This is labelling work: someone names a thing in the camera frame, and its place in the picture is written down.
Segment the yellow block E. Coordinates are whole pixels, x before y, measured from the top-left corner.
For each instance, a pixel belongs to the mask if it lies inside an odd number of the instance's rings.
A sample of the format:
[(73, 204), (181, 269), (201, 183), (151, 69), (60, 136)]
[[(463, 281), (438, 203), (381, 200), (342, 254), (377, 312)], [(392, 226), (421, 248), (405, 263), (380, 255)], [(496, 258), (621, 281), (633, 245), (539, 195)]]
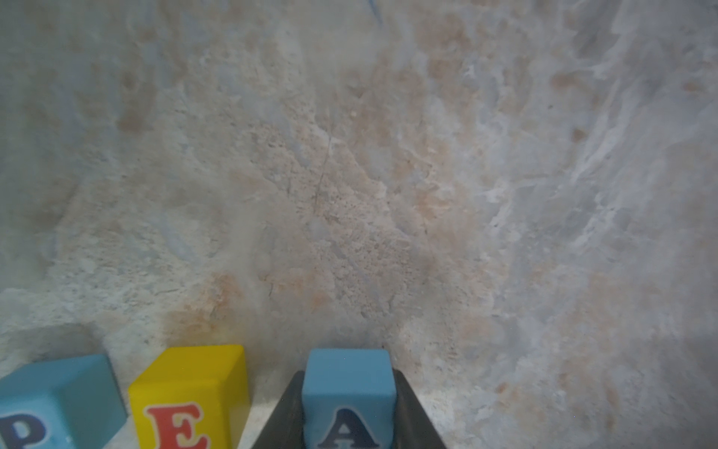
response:
[(128, 395), (141, 448), (236, 448), (251, 409), (244, 348), (168, 348)]

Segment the light blue block P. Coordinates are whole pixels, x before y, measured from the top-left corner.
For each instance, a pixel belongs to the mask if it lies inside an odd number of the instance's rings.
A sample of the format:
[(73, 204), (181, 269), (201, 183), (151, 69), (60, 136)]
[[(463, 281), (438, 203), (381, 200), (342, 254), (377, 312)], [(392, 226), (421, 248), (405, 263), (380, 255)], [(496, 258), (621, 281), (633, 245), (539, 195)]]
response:
[(1, 379), (3, 448), (103, 448), (126, 421), (106, 355), (32, 363)]

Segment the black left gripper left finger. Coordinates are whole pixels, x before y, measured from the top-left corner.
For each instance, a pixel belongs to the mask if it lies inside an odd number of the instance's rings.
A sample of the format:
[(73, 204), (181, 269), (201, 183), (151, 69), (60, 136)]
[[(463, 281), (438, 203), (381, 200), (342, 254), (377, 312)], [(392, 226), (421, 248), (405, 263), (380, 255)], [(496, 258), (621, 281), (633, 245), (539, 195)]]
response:
[(294, 374), (252, 449), (304, 449), (304, 370)]

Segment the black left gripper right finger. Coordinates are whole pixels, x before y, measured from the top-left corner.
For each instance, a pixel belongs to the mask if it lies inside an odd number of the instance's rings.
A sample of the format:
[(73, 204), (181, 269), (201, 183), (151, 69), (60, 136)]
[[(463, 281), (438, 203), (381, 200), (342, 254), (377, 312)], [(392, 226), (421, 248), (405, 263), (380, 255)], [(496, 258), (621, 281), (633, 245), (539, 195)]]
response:
[(406, 376), (393, 370), (396, 381), (396, 409), (394, 413), (395, 449), (446, 449), (426, 410), (414, 393)]

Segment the light blue block A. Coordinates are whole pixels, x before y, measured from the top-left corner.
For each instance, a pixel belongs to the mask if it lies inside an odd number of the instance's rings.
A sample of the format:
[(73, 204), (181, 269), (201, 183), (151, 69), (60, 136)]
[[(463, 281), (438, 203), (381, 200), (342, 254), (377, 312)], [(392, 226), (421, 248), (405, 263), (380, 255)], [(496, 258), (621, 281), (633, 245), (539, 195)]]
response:
[(389, 448), (396, 381), (381, 349), (313, 349), (302, 387), (307, 448)]

